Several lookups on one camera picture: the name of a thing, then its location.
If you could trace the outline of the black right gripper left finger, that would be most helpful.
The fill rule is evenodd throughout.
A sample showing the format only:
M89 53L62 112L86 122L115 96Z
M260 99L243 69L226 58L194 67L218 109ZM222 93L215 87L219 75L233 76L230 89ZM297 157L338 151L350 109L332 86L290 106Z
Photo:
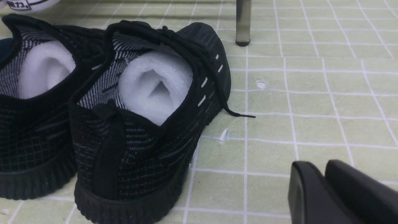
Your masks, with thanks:
M363 224L320 170L307 161L291 165L288 203L293 224Z

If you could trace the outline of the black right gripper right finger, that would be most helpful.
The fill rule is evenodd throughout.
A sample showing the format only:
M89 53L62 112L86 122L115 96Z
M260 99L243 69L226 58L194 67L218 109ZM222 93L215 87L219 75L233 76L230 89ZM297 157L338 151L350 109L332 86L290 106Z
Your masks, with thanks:
M350 165L329 160L325 178L365 224L397 224L398 193Z

